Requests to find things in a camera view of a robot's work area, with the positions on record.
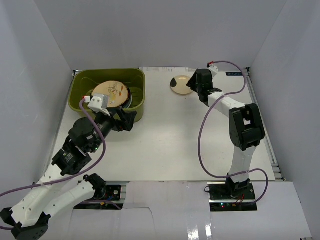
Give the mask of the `dark striped rim plate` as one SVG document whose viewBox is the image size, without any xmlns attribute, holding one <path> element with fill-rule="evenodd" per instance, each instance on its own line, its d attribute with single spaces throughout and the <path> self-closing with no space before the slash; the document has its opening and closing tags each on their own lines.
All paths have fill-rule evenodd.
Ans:
<svg viewBox="0 0 320 240">
<path fill-rule="evenodd" d="M 128 109 L 130 108 L 132 101 L 133 101 L 133 97 L 132 97 L 132 93 L 130 88 L 126 85 L 127 91 L 128 91 L 128 97 L 126 99 L 126 101 L 120 106 L 122 109 Z"/>
</svg>

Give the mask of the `small cream plate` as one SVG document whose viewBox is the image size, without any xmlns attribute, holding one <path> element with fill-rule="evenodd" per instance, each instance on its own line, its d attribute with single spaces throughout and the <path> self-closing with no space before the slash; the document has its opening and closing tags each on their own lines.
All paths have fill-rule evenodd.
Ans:
<svg viewBox="0 0 320 240">
<path fill-rule="evenodd" d="M 187 86 L 189 80 L 190 77 L 186 75 L 175 76 L 170 81 L 170 88 L 178 95 L 189 95 L 193 92 L 191 88 Z"/>
</svg>

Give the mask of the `tan bird pattern plate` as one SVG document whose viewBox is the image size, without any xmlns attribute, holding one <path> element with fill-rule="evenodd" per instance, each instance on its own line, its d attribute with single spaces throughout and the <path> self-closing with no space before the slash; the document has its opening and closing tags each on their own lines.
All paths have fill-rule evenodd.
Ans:
<svg viewBox="0 0 320 240">
<path fill-rule="evenodd" d="M 128 98 L 128 90 L 124 83 L 110 80 L 99 84 L 93 89 L 91 95 L 103 94 L 108 96 L 108 107 L 120 107 Z"/>
</svg>

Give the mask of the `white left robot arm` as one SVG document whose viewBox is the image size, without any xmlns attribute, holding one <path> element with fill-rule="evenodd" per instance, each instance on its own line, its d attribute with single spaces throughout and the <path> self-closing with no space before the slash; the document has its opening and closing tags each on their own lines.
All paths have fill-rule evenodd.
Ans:
<svg viewBox="0 0 320 240">
<path fill-rule="evenodd" d="M 38 240 L 49 221 L 65 209 L 105 196 L 106 181 L 96 173 L 87 175 L 84 168 L 92 160 L 90 154 L 106 146 L 108 134 L 131 131 L 137 115 L 121 108 L 109 111 L 78 119 L 38 183 L 27 187 L 30 191 L 19 203 L 0 212 L 15 239 Z"/>
</svg>

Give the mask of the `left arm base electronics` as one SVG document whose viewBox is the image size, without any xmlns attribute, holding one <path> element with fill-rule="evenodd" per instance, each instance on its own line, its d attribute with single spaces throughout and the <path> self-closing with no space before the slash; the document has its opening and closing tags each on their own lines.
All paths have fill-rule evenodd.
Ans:
<svg viewBox="0 0 320 240">
<path fill-rule="evenodd" d="M 76 205 L 74 210 L 121 210 L 126 198 L 126 186 L 108 184 L 101 193 Z"/>
</svg>

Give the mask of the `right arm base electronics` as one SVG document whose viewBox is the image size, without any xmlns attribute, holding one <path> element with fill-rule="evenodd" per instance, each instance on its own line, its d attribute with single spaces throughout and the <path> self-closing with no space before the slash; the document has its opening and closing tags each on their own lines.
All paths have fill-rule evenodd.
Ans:
<svg viewBox="0 0 320 240">
<path fill-rule="evenodd" d="M 209 196 L 211 212 L 254 212 L 258 210 L 253 185 L 231 194 L 225 182 L 208 182 L 204 192 Z"/>
</svg>

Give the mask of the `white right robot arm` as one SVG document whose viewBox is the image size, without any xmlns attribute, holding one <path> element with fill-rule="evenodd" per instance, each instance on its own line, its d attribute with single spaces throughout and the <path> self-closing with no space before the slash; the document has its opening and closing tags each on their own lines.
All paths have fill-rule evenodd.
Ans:
<svg viewBox="0 0 320 240">
<path fill-rule="evenodd" d="M 197 69 L 186 86 L 196 92 L 199 100 L 210 110 L 216 109 L 228 117 L 229 137 L 234 149 L 230 170 L 224 177 L 225 192 L 229 198 L 236 200 L 250 184 L 252 158 L 266 133 L 257 104 L 239 102 L 231 98 L 235 92 L 224 93 L 214 87 L 213 79 L 218 71 L 216 66 Z"/>
</svg>

